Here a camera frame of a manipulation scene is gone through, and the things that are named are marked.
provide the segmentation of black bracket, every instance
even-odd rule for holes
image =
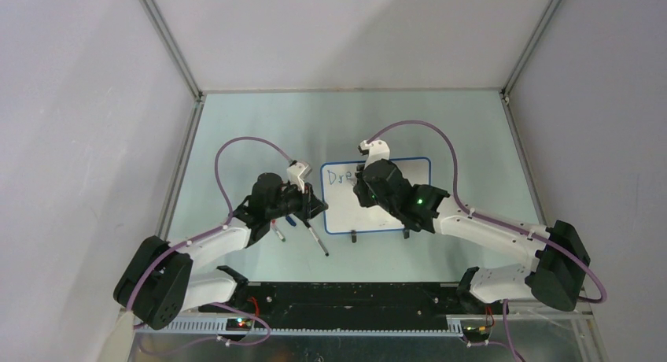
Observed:
[[[553,227],[547,228],[551,234],[549,240],[562,246],[581,260],[586,266],[591,258],[581,242],[574,227],[561,220],[556,220]],[[561,311],[573,311],[584,285],[586,272],[558,250],[547,246],[537,251],[540,258],[537,269],[525,278],[532,295],[549,307]]]
[[[116,285],[113,298],[122,306],[127,306],[141,276],[167,249],[167,242],[157,236],[144,240]],[[191,270],[192,260],[188,254],[169,254],[139,290],[132,312],[155,330],[166,327],[181,312]]]

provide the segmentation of whiteboard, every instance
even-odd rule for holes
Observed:
[[[410,183],[431,184],[431,160],[428,157],[390,159]],[[380,206],[364,208],[352,191],[354,173],[364,161],[325,163],[320,168],[322,199],[329,205],[324,212],[324,230],[327,234],[399,231],[403,224]]]

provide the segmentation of metal frame edge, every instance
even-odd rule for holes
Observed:
[[[530,198],[532,199],[532,205],[535,207],[535,212],[537,213],[537,219],[542,224],[547,223],[547,217],[544,214],[544,207],[540,201],[540,196],[537,193],[537,185],[535,184],[535,179],[530,169],[530,164],[521,142],[521,136],[519,135],[517,124],[514,121],[514,116],[510,109],[509,104],[505,100],[503,93],[500,93],[500,102],[503,104],[503,109],[505,110],[505,117],[507,118],[507,124],[510,126],[510,132],[512,134],[512,139],[514,139],[514,146],[517,149],[517,154],[519,156],[519,161],[521,162],[521,170],[525,176],[525,181],[528,184],[528,191],[530,193]]]
[[[195,81],[194,76],[190,71],[190,67],[188,67],[186,59],[184,58],[181,50],[179,49],[179,45],[176,43],[174,36],[169,31],[167,22],[164,20],[164,17],[162,17],[160,8],[155,3],[155,0],[139,0],[139,1],[141,2],[144,10],[146,11],[146,15],[150,19],[151,24],[153,24],[153,26],[155,27],[155,31],[160,37],[160,40],[162,40],[162,43],[164,43],[164,48],[167,49],[167,52],[171,60],[176,65],[176,68],[179,70],[181,77],[188,86],[190,93],[195,99],[197,100],[201,99],[201,89],[197,85],[197,82]]]
[[[517,63],[514,65],[514,68],[512,68],[510,77],[507,78],[507,81],[503,86],[504,94],[509,94],[514,89],[514,85],[516,85],[519,76],[523,72],[525,66],[528,64],[528,61],[532,56],[532,53],[535,52],[535,49],[539,44],[540,40],[542,39],[544,32],[547,30],[547,27],[554,19],[554,15],[560,8],[562,2],[563,0],[549,0],[547,8],[542,12],[540,21],[537,23],[537,26],[535,26],[535,29],[532,31],[532,34],[530,35],[528,42],[525,44],[525,47],[521,52],[521,55],[519,55]]]
[[[167,197],[164,199],[162,211],[160,212],[160,220],[155,232],[155,235],[163,240],[167,240],[167,236],[169,235],[171,221],[174,218],[176,203],[178,202],[181,187],[183,185],[183,179],[186,175],[188,161],[190,160],[190,154],[192,153],[194,144],[194,137],[197,134],[199,120],[201,119],[201,113],[204,109],[205,100],[206,96],[203,96],[202,99],[199,99],[194,103],[192,114],[190,115],[190,120],[188,121],[186,134],[179,151],[179,157],[176,161],[174,172],[171,174],[171,182],[169,184]]]

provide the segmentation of pink cable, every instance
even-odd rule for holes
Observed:
[[[509,303],[509,301],[505,299],[503,301],[503,326],[505,327],[505,335],[507,336],[507,344],[509,345],[509,350],[512,353],[512,357],[514,358],[514,360],[518,362],[519,352],[517,352],[517,350],[514,347],[514,343],[512,342],[512,336],[510,335],[510,322],[507,321],[507,313],[509,313],[510,311],[509,307],[507,306],[507,303]]]
[[[447,143],[447,146],[449,147],[449,152],[451,153],[452,163],[454,165],[454,183],[452,184],[452,195],[454,197],[454,201],[456,201],[456,204],[461,209],[461,211],[463,211],[465,214],[470,215],[470,210],[463,204],[463,202],[461,201],[461,198],[459,197],[459,160],[456,158],[456,152],[454,151],[454,145],[451,144],[451,140],[449,140],[449,138],[442,132],[441,129],[439,129],[438,127],[434,126],[433,124],[430,124],[429,122],[425,122],[423,120],[401,120],[400,122],[395,122],[394,124],[390,124],[389,126],[381,129],[375,135],[370,137],[370,139],[368,139],[368,142],[372,142],[375,139],[379,138],[380,135],[386,133],[387,131],[389,131],[389,130],[395,128],[395,127],[404,125],[404,124],[420,124],[422,126],[426,126],[426,127],[430,128],[431,130],[435,131],[444,140],[444,142]],[[497,220],[497,219],[492,218],[490,216],[480,214],[479,212],[475,212],[474,217],[478,218],[480,220],[483,220],[485,222],[495,224],[496,226],[506,228],[510,231],[518,232],[520,235],[527,236],[527,235],[530,234],[529,231],[527,231],[527,230],[525,230],[521,227],[517,227],[517,226],[514,226],[513,224],[503,222],[502,220]],[[582,260],[580,260],[576,256],[574,256],[574,254],[572,254],[569,250],[561,247],[560,245],[556,244],[555,242],[552,242],[551,240],[549,240],[547,238],[543,238],[542,236],[535,235],[535,234],[533,234],[532,237],[535,240],[543,242],[544,244],[550,246],[551,248],[558,250],[560,253],[564,254],[566,257],[568,257],[570,260],[572,260],[572,262],[577,264],[577,266],[579,268],[581,268],[581,270],[583,270],[586,273],[586,275],[588,275],[591,278],[593,283],[598,287],[598,290],[600,291],[600,298],[599,299],[579,297],[579,299],[581,301],[586,301],[586,302],[589,302],[589,303],[603,303],[604,301],[606,301],[607,293],[606,293],[606,289],[605,289],[602,281],[600,281],[598,276],[595,275],[595,273],[593,273],[593,271],[588,266],[586,266],[586,264],[584,264],[584,262]]]
[[[239,138],[234,138],[234,139],[231,139],[230,141],[226,142],[225,144],[223,144],[223,146],[220,147],[220,149],[218,150],[218,153],[216,154],[216,166],[215,166],[215,168],[216,168],[216,182],[218,183],[218,188],[220,189],[220,192],[223,194],[223,197],[225,198],[225,202],[227,203],[227,208],[229,210],[229,215],[227,216],[227,220],[225,221],[225,223],[223,225],[227,225],[231,221],[232,213],[234,212],[234,210],[231,207],[231,202],[230,202],[229,197],[227,197],[227,193],[223,189],[223,184],[220,182],[220,174],[218,172],[218,160],[220,159],[220,154],[230,144],[241,141],[241,140],[253,140],[253,141],[256,141],[256,142],[262,142],[264,144],[268,144],[269,146],[271,146],[275,150],[277,150],[285,159],[287,159],[287,161],[289,161],[289,162],[292,161],[289,158],[289,156],[287,155],[287,153],[285,153],[285,151],[283,151],[280,147],[276,146],[274,143],[269,142],[266,139],[256,138],[254,136],[242,136],[242,137],[239,137]],[[190,239],[190,241],[191,242],[197,242],[199,240],[202,240],[203,238],[207,238],[210,235],[213,235],[217,232],[220,232],[222,229],[223,229],[223,226],[215,227],[211,230],[208,230],[204,233],[201,233],[197,236],[192,237]],[[127,311],[132,310],[132,306],[134,305],[135,300],[137,299],[137,295],[139,294],[139,291],[141,290],[144,283],[146,283],[146,280],[150,276],[150,273],[153,272],[153,270],[157,267],[157,265],[160,262],[162,262],[165,258],[167,258],[167,256],[169,256],[171,253],[175,252],[177,249],[181,249],[182,247],[184,247],[187,243],[188,243],[188,240],[184,240],[182,242],[179,242],[179,243],[173,245],[171,248],[165,250],[164,253],[162,253],[158,258],[156,258],[155,261],[153,261],[151,265],[149,265],[149,267],[146,269],[146,271],[144,271],[144,274],[141,276],[141,278],[137,282],[137,285],[135,286],[135,289],[132,290],[132,294],[130,294],[130,299],[127,301],[127,305],[125,306]]]
[[[466,336],[463,336],[461,338],[461,340],[463,342],[465,342],[466,344],[469,342],[468,339],[466,338]],[[502,346],[503,348],[511,351],[509,346],[503,344],[502,342],[497,342],[497,341],[489,341],[488,343],[486,343],[486,342],[471,342],[470,343],[470,346],[489,346],[489,345]],[[519,354],[519,352],[516,352],[516,353],[517,353],[517,356],[519,357],[519,360],[521,360],[521,362],[525,362],[525,358],[521,354]]]
[[[192,345],[196,345],[196,344],[199,344],[201,342],[206,342],[206,341],[219,341],[219,342],[224,342],[225,344],[227,344],[229,342],[229,345],[251,346],[251,345],[257,345],[261,342],[265,342],[269,338],[269,336],[271,336],[271,327],[269,327],[269,324],[267,324],[260,317],[255,316],[255,315],[250,314],[250,313],[247,313],[247,312],[239,311],[239,310],[237,310],[235,308],[232,308],[229,305],[225,305],[223,303],[211,303],[211,305],[214,305],[215,307],[224,308],[227,311],[236,313],[240,316],[243,316],[246,319],[255,320],[257,323],[262,324],[267,329],[267,333],[262,338],[260,338],[259,340],[252,341],[252,342],[232,341],[232,340],[224,338],[222,336],[207,336],[207,337],[198,338],[198,339],[193,340],[191,342],[188,342],[184,345],[181,345],[178,348],[167,350],[165,352],[152,352],[150,350],[146,350],[146,348],[144,348],[142,343],[139,342],[138,343],[139,350],[141,350],[142,353],[147,354],[149,356],[170,356],[171,354],[180,352],[181,350],[187,349],[187,348],[191,347]]]
[[[267,144],[267,145],[273,147],[274,150],[278,151],[278,152],[279,152],[279,153],[280,153],[280,154],[287,160],[288,163],[291,163],[291,162],[293,161],[293,160],[289,157],[289,155],[288,155],[287,153],[285,153],[285,151],[283,151],[280,147],[276,146],[275,144],[273,144],[272,142],[269,142],[269,141],[266,140],[266,139],[257,138],[257,137],[255,137],[255,136],[240,136],[240,137],[238,137],[238,138],[231,139],[230,141],[228,141],[228,142],[226,142],[225,144],[223,144],[223,146],[220,147],[220,149],[218,150],[218,153],[216,154],[216,165],[215,165],[215,170],[216,170],[216,182],[218,183],[218,188],[220,189],[220,193],[223,194],[223,197],[225,198],[225,202],[227,203],[227,207],[229,208],[229,215],[228,215],[228,218],[229,218],[230,220],[231,220],[231,217],[232,217],[233,209],[232,209],[232,207],[231,207],[231,201],[230,201],[229,197],[227,197],[227,193],[226,193],[225,190],[223,189],[223,183],[220,181],[220,173],[219,173],[219,170],[218,170],[218,160],[220,159],[220,154],[221,154],[221,153],[222,153],[222,152],[223,152],[223,151],[224,151],[230,144],[232,144],[232,143],[236,143],[236,142],[241,141],[241,140],[253,140],[253,141],[255,141],[255,142],[262,142],[262,143],[264,143],[264,144]]]

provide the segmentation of red wire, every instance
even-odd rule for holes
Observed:
[[[493,311],[491,310],[491,307],[486,306],[486,313],[487,313],[487,319],[488,319],[488,316],[491,316],[491,321],[492,321],[492,322],[491,322],[491,325],[488,326],[489,328],[491,328],[491,327],[493,327],[494,325],[496,325],[496,319],[493,318]]]
[[[260,305],[257,303],[255,297],[250,297],[248,301],[252,302],[255,305],[255,316],[260,316]]]

